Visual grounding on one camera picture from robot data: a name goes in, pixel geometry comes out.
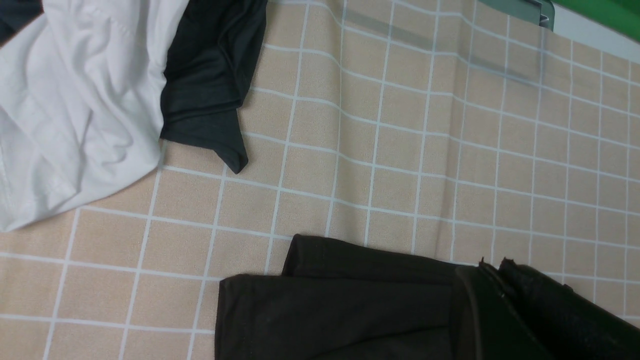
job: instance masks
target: clothing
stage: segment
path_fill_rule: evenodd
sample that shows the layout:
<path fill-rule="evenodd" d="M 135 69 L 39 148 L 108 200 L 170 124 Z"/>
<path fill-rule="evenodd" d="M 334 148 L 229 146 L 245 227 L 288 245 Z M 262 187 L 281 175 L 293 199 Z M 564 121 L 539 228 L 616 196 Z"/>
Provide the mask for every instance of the clothing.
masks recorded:
<path fill-rule="evenodd" d="M 537 270 L 508 260 L 500 270 L 484 262 L 459 266 L 296 235 L 282 276 L 222 280 L 218 299 L 217 360 L 551 360 L 586 352 L 592 352 L 585 357 L 590 359 L 637 359 L 639 354 L 637 329 Z M 593 324 L 598 336 L 584 336 L 589 329 L 582 326 Z M 570 344 L 559 349 L 549 338 Z M 564 356 L 566 351 L 572 355 Z"/>
<path fill-rule="evenodd" d="M 8 1 L 0 44 L 40 13 Z M 170 3 L 44 0 L 0 48 L 0 231 L 129 186 L 157 166 L 159 137 L 246 166 L 236 109 L 266 0 Z"/>
<path fill-rule="evenodd" d="M 0 1 L 0 45 L 42 13 L 42 0 Z"/>
<path fill-rule="evenodd" d="M 187 0 L 44 0 L 0 48 L 0 229 L 156 168 L 166 54 Z"/>
<path fill-rule="evenodd" d="M 527 265 L 505 259 L 499 273 L 518 312 L 561 359 L 640 359 L 640 330 Z"/>
<path fill-rule="evenodd" d="M 234 173 L 248 163 L 237 109 L 249 91 L 266 0 L 190 0 L 169 48 L 161 137 L 214 150 Z"/>
<path fill-rule="evenodd" d="M 332 359 L 331 351 L 354 351 L 350 345 L 360 347 L 358 353 L 382 354 L 382 347 L 417 359 L 425 347 L 443 352 L 457 266 L 419 260 L 296 235 L 283 276 L 220 282 L 216 359 Z M 382 271 L 361 271 L 376 266 Z"/>

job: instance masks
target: grid pattern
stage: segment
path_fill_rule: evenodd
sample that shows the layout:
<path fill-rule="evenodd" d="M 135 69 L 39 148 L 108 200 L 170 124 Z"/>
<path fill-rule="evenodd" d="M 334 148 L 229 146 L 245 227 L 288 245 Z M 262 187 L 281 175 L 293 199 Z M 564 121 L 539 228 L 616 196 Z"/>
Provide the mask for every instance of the grid pattern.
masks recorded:
<path fill-rule="evenodd" d="M 269 3 L 252 162 L 162 142 L 130 188 L 0 237 L 12 359 L 211 359 L 222 278 L 295 233 L 531 264 L 640 324 L 640 65 L 473 0 Z"/>

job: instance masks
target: white shirt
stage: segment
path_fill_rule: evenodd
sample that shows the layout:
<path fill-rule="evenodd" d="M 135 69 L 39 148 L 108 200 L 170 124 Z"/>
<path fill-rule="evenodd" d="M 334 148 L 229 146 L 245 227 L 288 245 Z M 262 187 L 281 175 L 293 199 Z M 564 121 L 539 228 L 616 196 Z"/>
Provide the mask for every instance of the white shirt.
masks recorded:
<path fill-rule="evenodd" d="M 166 54 L 188 0 L 44 0 L 0 48 L 0 231 L 153 170 Z"/>

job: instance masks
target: green surface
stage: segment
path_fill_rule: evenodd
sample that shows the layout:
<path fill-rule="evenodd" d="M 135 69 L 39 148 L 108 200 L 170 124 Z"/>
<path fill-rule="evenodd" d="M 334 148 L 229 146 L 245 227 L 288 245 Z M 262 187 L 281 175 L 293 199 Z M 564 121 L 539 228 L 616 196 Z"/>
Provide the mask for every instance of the green surface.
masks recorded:
<path fill-rule="evenodd" d="M 554 0 L 554 3 L 640 42 L 638 0 Z"/>

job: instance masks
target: wrinkled fabric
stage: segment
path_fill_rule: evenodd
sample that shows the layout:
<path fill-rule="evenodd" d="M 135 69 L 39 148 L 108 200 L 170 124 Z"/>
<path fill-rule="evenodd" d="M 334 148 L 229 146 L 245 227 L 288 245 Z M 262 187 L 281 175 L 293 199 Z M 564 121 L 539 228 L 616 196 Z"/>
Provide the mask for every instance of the wrinkled fabric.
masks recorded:
<path fill-rule="evenodd" d="M 44 0 L 0 49 L 0 229 L 153 170 L 167 50 L 187 0 Z"/>
<path fill-rule="evenodd" d="M 266 0 L 191 0 L 169 48 L 162 138 L 211 149 L 234 173 L 248 163 L 237 109 L 266 27 Z"/>

